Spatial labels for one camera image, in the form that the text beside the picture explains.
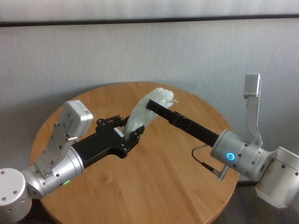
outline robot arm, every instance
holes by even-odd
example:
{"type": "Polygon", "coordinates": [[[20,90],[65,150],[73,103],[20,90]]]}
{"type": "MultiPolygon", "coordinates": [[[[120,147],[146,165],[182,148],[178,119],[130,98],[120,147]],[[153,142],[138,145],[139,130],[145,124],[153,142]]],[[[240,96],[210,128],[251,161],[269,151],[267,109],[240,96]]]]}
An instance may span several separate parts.
{"type": "Polygon", "coordinates": [[[117,115],[97,120],[96,132],[78,141],[77,136],[85,134],[92,119],[79,100],[65,102],[47,147],[34,165],[22,172],[0,169],[0,224],[21,220],[29,213],[32,198],[42,198],[67,184],[105,156],[125,158],[144,131],[141,126],[125,139],[117,127],[124,126],[128,117],[117,115]]]}
{"type": "Polygon", "coordinates": [[[250,143],[228,130],[218,136],[153,100],[150,100],[146,107],[167,119],[170,124],[213,147],[211,156],[224,163],[224,168],[219,172],[205,163],[202,165],[216,174],[218,179],[222,180],[230,167],[258,182],[256,192],[259,197],[277,208],[285,208],[299,191],[299,156],[282,147],[272,152],[261,148],[262,140],[257,128],[260,88],[260,75],[247,74],[244,98],[248,99],[247,127],[253,136],[250,143]]]}

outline cable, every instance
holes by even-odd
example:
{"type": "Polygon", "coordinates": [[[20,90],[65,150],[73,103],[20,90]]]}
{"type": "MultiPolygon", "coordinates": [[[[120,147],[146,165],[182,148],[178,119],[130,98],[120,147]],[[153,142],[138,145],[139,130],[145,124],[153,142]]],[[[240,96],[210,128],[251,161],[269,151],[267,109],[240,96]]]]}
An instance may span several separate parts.
{"type": "Polygon", "coordinates": [[[205,145],[203,145],[203,146],[197,146],[197,147],[195,147],[194,149],[192,149],[192,151],[191,151],[191,155],[192,155],[192,157],[193,157],[193,159],[195,159],[197,162],[199,162],[201,165],[202,165],[202,161],[200,161],[199,159],[197,159],[196,157],[195,157],[195,155],[194,155],[194,151],[195,150],[197,150],[197,149],[200,149],[200,148],[204,148],[204,147],[206,147],[207,146],[207,144],[205,144],[205,145]]]}
{"type": "Polygon", "coordinates": [[[207,144],[205,144],[205,145],[203,145],[203,146],[197,146],[197,147],[195,147],[194,149],[192,149],[192,151],[191,151],[191,155],[192,155],[193,159],[196,160],[196,162],[200,163],[203,167],[207,168],[207,169],[210,170],[213,174],[215,174],[215,175],[218,176],[218,175],[219,175],[219,171],[217,171],[216,169],[214,169],[214,168],[211,167],[210,165],[208,165],[208,164],[206,164],[206,163],[200,161],[200,160],[197,159],[197,158],[195,157],[195,155],[194,155],[194,151],[195,151],[195,150],[200,149],[200,148],[204,148],[204,147],[206,147],[206,146],[207,146],[207,144]]]}

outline gray wall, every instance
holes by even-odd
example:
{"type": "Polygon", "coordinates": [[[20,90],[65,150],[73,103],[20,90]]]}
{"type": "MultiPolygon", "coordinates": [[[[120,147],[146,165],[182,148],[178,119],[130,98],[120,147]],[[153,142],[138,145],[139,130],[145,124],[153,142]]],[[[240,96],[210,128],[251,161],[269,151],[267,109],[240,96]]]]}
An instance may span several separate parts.
{"type": "Polygon", "coordinates": [[[299,153],[298,52],[299,19],[0,28],[0,167],[26,167],[58,106],[115,82],[193,92],[248,138],[246,72],[262,74],[264,148],[299,153]]]}
{"type": "Polygon", "coordinates": [[[1,0],[0,22],[298,14],[295,0],[1,0]]]}

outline white plastic bag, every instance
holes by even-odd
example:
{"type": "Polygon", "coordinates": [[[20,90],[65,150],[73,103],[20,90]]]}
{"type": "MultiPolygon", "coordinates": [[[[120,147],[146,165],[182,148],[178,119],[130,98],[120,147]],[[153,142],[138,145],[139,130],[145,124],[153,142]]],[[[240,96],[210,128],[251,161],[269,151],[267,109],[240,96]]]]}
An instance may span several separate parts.
{"type": "Polygon", "coordinates": [[[172,106],[175,101],[173,100],[173,92],[163,88],[156,88],[145,95],[131,112],[124,129],[125,139],[128,139],[130,134],[137,128],[146,127],[157,117],[156,113],[146,108],[150,99],[166,108],[172,106]]]}

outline wooden tabletop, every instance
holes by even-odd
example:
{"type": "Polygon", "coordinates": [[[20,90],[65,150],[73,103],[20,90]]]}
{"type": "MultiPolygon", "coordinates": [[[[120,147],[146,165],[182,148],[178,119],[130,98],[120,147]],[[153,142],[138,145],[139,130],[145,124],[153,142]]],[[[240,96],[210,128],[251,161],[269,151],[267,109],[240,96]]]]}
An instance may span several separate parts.
{"type": "MultiPolygon", "coordinates": [[[[128,116],[156,87],[173,91],[178,103],[171,110],[218,134],[231,130],[219,112],[189,92],[164,84],[129,82],[102,86],[74,98],[93,114],[86,136],[94,133],[97,119],[128,116]]],[[[31,164],[45,148],[60,112],[61,108],[57,109],[40,128],[32,146],[31,164]]],[[[105,157],[47,195],[42,203],[64,224],[211,223],[228,203],[239,175],[230,169],[223,181],[217,180],[191,156],[191,150],[200,145],[201,141],[158,117],[127,158],[105,157]]],[[[223,165],[210,156],[210,151],[211,147],[206,147],[195,155],[220,170],[223,165]]]]}

